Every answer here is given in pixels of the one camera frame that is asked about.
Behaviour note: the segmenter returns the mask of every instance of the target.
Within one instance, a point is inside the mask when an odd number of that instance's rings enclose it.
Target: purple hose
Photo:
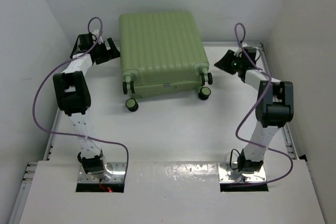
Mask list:
[[[243,51],[243,54],[246,56],[246,58],[249,60],[249,62],[251,62],[252,66],[255,67],[256,69],[259,69],[261,70],[260,68],[258,68],[254,62],[251,60],[251,58],[249,57],[249,55],[247,54],[247,52],[245,51],[245,49],[243,48],[242,46],[242,42],[243,40],[239,40],[239,37],[238,37],[238,31],[237,31],[237,28],[238,26],[241,26],[244,30],[244,36],[243,36],[243,39],[245,38],[245,35],[246,35],[246,30],[245,30],[245,27],[242,23],[237,23],[235,25],[235,35],[236,35],[236,39],[237,39],[237,42],[238,42],[238,46],[240,47],[240,49]],[[246,116],[243,118],[243,120],[239,123],[238,127],[237,127],[237,130],[236,130],[236,137],[245,142],[245,143],[249,143],[249,144],[254,144],[256,146],[259,146],[260,148],[266,148],[266,146],[264,145],[261,145],[261,144],[258,144],[258,143],[255,143],[255,142],[252,142],[252,141],[249,141],[249,140],[246,140],[246,139],[243,139],[242,137],[240,137],[238,135],[239,131],[240,131],[240,128],[242,128],[242,125],[246,122],[246,120],[248,119],[248,117],[252,114],[252,112],[255,110],[255,108],[258,106],[258,104],[262,101],[262,99],[264,98],[264,96],[266,95],[271,83],[272,83],[272,77],[265,73],[264,71],[261,72],[264,76],[268,77],[268,82],[267,82],[267,85],[265,87],[265,90],[262,92],[261,96],[259,97],[259,99],[256,101],[256,103],[253,105],[253,107],[247,112]],[[270,151],[272,152],[276,152],[276,153],[279,153],[281,155],[284,155],[286,157],[289,158],[289,161],[290,161],[290,168],[288,170],[288,172],[286,172],[284,175],[278,177],[278,178],[275,178],[275,179],[271,179],[269,181],[266,181],[266,182],[261,182],[261,183],[252,183],[252,184],[235,184],[235,185],[232,185],[233,187],[240,187],[240,186],[259,186],[259,185],[264,185],[264,184],[269,184],[269,183],[272,183],[272,182],[275,182],[275,181],[279,181],[285,177],[287,177],[293,170],[293,160],[291,159],[291,157],[287,154],[287,153],[284,153],[284,152],[281,152],[281,151],[278,151],[276,149],[273,149],[273,148],[268,148]]]
[[[54,135],[64,135],[64,136],[77,136],[77,137],[86,137],[84,135],[80,135],[80,134],[75,134],[75,133],[66,133],[66,132],[57,132],[57,131],[50,131],[46,128],[43,128],[43,126],[41,126],[39,124],[39,122],[37,121],[36,119],[36,113],[35,113],[35,108],[36,108],[36,102],[37,102],[37,98],[38,98],[38,95],[40,94],[40,91],[43,87],[43,85],[46,83],[46,81],[49,79],[49,77],[54,73],[56,72],[56,70],[58,70],[60,67],[64,66],[65,64],[68,64],[74,60],[77,60],[79,59],[80,57],[86,55],[86,54],[89,54],[91,52],[91,50],[96,46],[96,44],[98,43],[99,39],[101,38],[101,35],[103,33],[103,23],[101,21],[101,19],[99,17],[93,17],[90,19],[89,23],[88,23],[88,32],[90,32],[90,24],[92,21],[94,21],[95,19],[97,19],[100,23],[100,30],[99,30],[99,35],[98,35],[98,38],[96,39],[96,41],[94,42],[94,44],[92,45],[92,47],[90,47],[86,52],[84,52],[82,55],[76,57],[76,58],[72,58],[70,60],[67,60],[63,63],[61,63],[60,65],[58,65],[57,67],[55,67],[45,78],[44,80],[42,81],[41,85],[38,87],[37,89],[37,92],[35,94],[35,97],[34,97],[34,101],[33,101],[33,119],[34,119],[34,122],[35,124],[37,125],[37,127],[39,127],[42,131],[44,132],[47,132],[49,134],[54,134]],[[88,139],[90,140],[93,140],[93,141],[96,141],[96,142],[100,142],[100,143],[104,143],[104,144],[114,144],[114,145],[120,145],[122,146],[125,151],[126,151],[126,155],[127,155],[127,161],[126,161],[126,168],[125,168],[125,176],[124,176],[124,183],[125,183],[125,180],[126,180],[126,174],[127,174],[127,170],[128,170],[128,163],[129,163],[129,151],[127,149],[127,147],[122,144],[122,143],[117,143],[117,142],[109,142],[109,141],[104,141],[104,140],[100,140],[100,139],[97,139],[97,138],[94,138],[94,137],[91,137],[91,136],[88,136],[87,137]]]

